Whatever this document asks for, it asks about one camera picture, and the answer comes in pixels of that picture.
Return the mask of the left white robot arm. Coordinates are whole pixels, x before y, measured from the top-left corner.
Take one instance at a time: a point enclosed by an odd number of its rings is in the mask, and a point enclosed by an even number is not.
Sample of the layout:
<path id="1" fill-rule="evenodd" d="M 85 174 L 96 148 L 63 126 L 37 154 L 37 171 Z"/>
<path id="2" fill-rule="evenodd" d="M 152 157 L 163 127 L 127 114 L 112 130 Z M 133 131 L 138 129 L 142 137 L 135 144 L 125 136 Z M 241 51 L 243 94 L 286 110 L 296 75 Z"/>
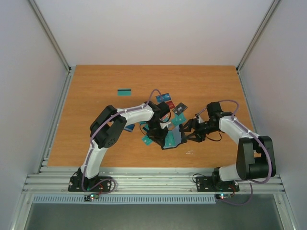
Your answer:
<path id="1" fill-rule="evenodd" d="M 91 191 L 97 185 L 100 164 L 107 152 L 119 139 L 126 126 L 146 122 L 146 135 L 161 148 L 169 132 L 162 118 L 170 113 L 165 102 L 158 105 L 148 101 L 136 107 L 116 109 L 109 105 L 90 126 L 90 147 L 84 163 L 77 171 L 79 186 Z"/>

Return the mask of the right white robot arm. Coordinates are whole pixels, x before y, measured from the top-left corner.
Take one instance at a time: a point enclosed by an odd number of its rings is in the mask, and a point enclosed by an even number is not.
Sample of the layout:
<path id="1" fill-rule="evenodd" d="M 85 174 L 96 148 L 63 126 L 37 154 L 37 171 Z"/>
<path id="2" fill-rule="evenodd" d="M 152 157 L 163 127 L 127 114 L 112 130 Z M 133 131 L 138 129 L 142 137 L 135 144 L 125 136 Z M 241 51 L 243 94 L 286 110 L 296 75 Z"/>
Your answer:
<path id="1" fill-rule="evenodd" d="M 243 125 L 236 112 L 222 110 L 220 101 L 206 105 L 208 120 L 203 121 L 200 113 L 180 128 L 188 133 L 187 140 L 203 142 L 213 132 L 227 134 L 237 144 L 235 164 L 215 168 L 212 186 L 222 190 L 229 182 L 251 181 L 265 184 L 276 174 L 273 142 L 269 136 L 261 136 Z"/>

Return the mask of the teal VIP card front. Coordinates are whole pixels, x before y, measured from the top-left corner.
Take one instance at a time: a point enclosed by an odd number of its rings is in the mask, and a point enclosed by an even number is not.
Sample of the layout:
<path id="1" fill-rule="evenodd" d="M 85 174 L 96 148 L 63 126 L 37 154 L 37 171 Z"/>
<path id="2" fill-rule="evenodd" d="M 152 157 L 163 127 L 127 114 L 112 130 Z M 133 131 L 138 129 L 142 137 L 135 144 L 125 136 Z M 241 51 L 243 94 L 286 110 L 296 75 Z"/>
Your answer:
<path id="1" fill-rule="evenodd" d="M 165 137 L 164 149 L 175 148 L 175 147 L 176 147 L 176 143 L 175 143 L 175 138 L 173 136 L 173 133 L 168 132 L 168 134 Z"/>

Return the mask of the black leather card holder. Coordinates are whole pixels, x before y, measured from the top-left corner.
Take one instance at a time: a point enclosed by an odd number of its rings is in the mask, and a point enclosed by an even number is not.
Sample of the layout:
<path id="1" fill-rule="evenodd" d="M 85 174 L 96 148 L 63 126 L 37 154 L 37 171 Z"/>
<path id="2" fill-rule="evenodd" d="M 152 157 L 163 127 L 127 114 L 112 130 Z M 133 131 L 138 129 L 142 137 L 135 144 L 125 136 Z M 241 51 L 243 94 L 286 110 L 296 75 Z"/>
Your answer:
<path id="1" fill-rule="evenodd" d="M 185 133 L 180 131 L 182 127 L 180 124 L 168 132 L 165 137 L 165 145 L 162 147 L 163 150 L 173 149 L 187 142 Z"/>

